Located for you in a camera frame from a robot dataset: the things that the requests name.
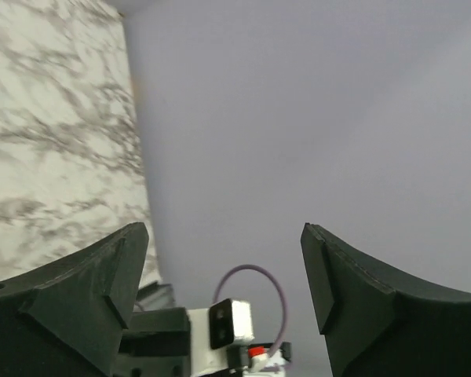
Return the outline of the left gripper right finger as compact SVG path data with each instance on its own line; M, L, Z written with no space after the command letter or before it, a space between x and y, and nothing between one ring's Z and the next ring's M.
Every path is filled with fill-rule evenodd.
M471 293L423 280L306 224L301 249L335 376L471 376Z

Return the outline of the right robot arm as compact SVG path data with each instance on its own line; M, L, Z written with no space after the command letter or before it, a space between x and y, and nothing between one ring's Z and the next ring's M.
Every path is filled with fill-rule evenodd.
M133 313L122 334L114 376L191 374L191 324L183 307Z

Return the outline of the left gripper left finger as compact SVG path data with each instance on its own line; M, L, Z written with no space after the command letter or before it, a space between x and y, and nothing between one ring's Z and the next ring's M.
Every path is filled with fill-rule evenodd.
M0 377L111 375L148 241L134 222L0 281Z

